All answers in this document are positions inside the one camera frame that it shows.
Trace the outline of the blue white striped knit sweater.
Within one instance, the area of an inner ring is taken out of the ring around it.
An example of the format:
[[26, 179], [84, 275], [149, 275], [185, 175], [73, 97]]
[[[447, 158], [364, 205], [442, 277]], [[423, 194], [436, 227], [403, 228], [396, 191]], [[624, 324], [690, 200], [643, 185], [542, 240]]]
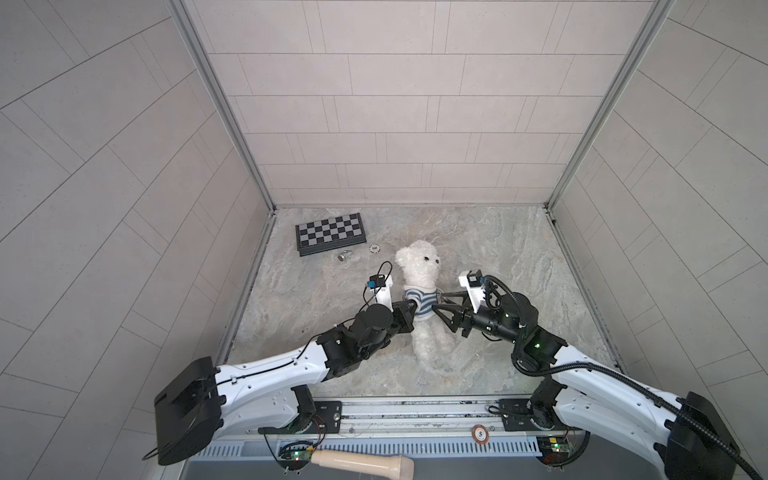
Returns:
[[414, 321], [428, 320], [435, 316], [432, 307], [437, 304], [438, 289], [423, 289], [417, 286], [406, 286], [404, 288], [403, 299], [414, 301], [416, 303]]

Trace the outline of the white plush teddy bear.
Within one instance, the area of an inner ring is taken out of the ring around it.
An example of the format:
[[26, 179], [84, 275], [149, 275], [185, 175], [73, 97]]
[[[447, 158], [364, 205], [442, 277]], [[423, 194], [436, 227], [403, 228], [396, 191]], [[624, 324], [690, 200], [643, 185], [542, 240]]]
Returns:
[[[423, 289], [437, 288], [440, 273], [440, 257], [434, 245], [416, 240], [396, 252], [395, 260], [404, 274], [404, 288], [417, 286]], [[419, 363], [435, 372], [447, 372], [447, 361], [455, 347], [451, 332], [435, 314], [424, 321], [414, 321], [412, 344]]]

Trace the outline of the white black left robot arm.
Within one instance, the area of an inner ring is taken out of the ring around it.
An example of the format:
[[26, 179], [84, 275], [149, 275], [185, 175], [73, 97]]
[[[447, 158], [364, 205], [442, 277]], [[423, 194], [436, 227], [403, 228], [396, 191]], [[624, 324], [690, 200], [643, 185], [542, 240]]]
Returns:
[[304, 347], [250, 363], [189, 363], [153, 401], [159, 465], [186, 460], [213, 440], [250, 431], [297, 433], [316, 409], [310, 386], [347, 375], [393, 336], [410, 333], [417, 304], [374, 304]]

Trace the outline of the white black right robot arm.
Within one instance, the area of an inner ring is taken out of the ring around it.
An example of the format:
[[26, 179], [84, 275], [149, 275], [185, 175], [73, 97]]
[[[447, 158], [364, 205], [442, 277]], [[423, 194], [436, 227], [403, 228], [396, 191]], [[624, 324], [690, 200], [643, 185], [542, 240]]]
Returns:
[[661, 391], [608, 368], [542, 328], [539, 312], [519, 293], [490, 303], [436, 304], [452, 332], [488, 333], [513, 345], [511, 361], [542, 382], [531, 397], [535, 414], [608, 440], [648, 461], [667, 479], [731, 479], [746, 468], [738, 445], [713, 404], [690, 391]]

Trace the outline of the folded black chess board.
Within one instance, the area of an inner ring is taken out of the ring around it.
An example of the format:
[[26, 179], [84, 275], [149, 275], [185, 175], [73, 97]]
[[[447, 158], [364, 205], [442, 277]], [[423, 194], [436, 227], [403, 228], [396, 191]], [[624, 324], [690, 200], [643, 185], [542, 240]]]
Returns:
[[367, 241], [360, 213], [352, 213], [295, 226], [300, 257], [336, 250]]

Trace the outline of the red round sticker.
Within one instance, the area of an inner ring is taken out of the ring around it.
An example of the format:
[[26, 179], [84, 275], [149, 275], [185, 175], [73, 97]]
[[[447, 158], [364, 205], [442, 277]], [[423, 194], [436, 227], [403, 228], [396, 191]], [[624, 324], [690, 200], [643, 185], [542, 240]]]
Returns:
[[471, 431], [472, 439], [478, 444], [478, 445], [485, 445], [489, 441], [489, 431], [488, 429], [483, 425], [475, 425], [472, 428]]

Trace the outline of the right green circuit board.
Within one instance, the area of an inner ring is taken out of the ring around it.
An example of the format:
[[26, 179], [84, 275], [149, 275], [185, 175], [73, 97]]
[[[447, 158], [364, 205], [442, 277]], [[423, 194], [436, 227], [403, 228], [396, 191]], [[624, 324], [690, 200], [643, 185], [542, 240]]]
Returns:
[[538, 460], [544, 465], [559, 465], [571, 455], [571, 445], [566, 437], [553, 436], [536, 438], [541, 456]]

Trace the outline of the green circuit board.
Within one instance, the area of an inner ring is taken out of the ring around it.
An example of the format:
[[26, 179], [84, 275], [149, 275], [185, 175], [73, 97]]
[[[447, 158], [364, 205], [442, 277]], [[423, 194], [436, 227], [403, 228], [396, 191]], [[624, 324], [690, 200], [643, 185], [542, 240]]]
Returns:
[[299, 471], [310, 463], [315, 450], [316, 447], [312, 442], [288, 443], [278, 451], [277, 462], [284, 470]]
[[536, 438], [541, 456], [538, 460], [544, 465], [559, 465], [571, 455], [571, 445], [566, 437], [553, 436]]

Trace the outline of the left green circuit board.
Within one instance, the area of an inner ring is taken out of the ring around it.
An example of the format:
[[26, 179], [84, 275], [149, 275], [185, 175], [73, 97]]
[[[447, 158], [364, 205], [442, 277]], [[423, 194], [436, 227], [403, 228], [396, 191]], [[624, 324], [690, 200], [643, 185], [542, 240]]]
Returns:
[[284, 470], [299, 471], [310, 463], [315, 450], [316, 447], [312, 442], [288, 443], [278, 451], [277, 462]]

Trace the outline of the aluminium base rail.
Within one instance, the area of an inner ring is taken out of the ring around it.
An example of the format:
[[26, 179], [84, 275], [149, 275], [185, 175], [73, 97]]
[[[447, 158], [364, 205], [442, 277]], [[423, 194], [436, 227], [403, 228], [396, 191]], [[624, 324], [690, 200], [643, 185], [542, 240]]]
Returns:
[[[378, 456], [539, 458], [537, 437], [562, 436], [572, 449], [570, 457], [561, 463], [567, 464], [577, 459], [590, 438], [596, 436], [568, 427], [555, 418], [537, 418], [530, 399], [522, 396], [348, 398], [314, 401], [314, 405], [316, 412], [311, 424], [300, 432], [250, 431], [221, 436], [194, 456], [276, 457], [282, 446], [308, 441], [316, 450]], [[478, 424], [489, 431], [485, 445], [472, 439], [472, 428]]]

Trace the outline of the aluminium corner frame post right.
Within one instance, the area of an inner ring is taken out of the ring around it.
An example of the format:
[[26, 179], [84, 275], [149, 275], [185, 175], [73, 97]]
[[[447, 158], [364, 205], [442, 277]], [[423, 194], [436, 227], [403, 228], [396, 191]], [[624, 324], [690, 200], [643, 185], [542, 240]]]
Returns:
[[566, 164], [561, 178], [554, 187], [550, 198], [544, 204], [545, 209], [550, 216], [553, 215], [557, 203], [563, 196], [567, 186], [575, 176], [579, 165], [586, 157], [608, 117], [614, 110], [618, 100], [627, 88], [634, 72], [639, 67], [647, 50], [657, 36], [669, 11], [675, 3], [675, 0], [657, 0], [652, 3], [645, 20], [641, 24], [627, 54], [622, 60], [606, 94], [602, 98], [584, 134], [581, 136], [569, 162]]

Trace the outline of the aluminium corner frame post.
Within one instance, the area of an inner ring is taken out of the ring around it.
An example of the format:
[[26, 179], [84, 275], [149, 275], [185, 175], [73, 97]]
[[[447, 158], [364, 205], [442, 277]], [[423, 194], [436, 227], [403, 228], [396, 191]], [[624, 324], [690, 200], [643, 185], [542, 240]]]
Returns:
[[216, 107], [222, 123], [230, 136], [237, 152], [244, 161], [251, 177], [265, 201], [267, 208], [272, 216], [275, 215], [276, 205], [272, 200], [265, 181], [258, 171], [257, 164], [253, 154], [246, 142], [246, 139], [238, 125], [232, 106], [221, 86], [216, 75], [214, 66], [208, 53], [202, 43], [202, 38], [197, 32], [194, 22], [190, 15], [190, 10], [185, 1], [169, 0], [168, 9], [179, 33], [188, 48], [188, 51], [195, 63], [201, 76], [203, 85], [206, 87], [211, 99]]
[[581, 136], [569, 162], [566, 164], [561, 178], [554, 187], [550, 198], [544, 204], [545, 209], [550, 216], [553, 215], [557, 203], [563, 196], [567, 186], [575, 176], [579, 165], [586, 157], [608, 117], [614, 110], [618, 100], [627, 88], [634, 72], [639, 67], [647, 50], [657, 36], [669, 11], [675, 3], [675, 0], [657, 0], [652, 3], [645, 20], [641, 24], [627, 54], [622, 60], [606, 94], [602, 98], [584, 134]]

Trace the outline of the aluminium corner frame post left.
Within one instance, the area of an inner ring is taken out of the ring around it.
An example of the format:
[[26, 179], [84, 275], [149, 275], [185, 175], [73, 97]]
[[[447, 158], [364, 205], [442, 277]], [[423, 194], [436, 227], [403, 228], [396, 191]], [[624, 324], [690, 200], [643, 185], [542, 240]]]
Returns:
[[253, 154], [246, 142], [246, 139], [238, 125], [232, 106], [221, 86], [216, 75], [214, 66], [208, 53], [202, 43], [202, 38], [197, 32], [194, 22], [190, 15], [190, 10], [185, 1], [169, 0], [168, 9], [179, 33], [188, 48], [188, 51], [195, 63], [201, 76], [203, 85], [206, 87], [211, 99], [216, 107], [222, 123], [230, 136], [237, 152], [244, 161], [251, 177], [265, 201], [267, 208], [272, 216], [275, 215], [276, 205], [272, 200], [265, 181], [258, 171], [257, 164]]

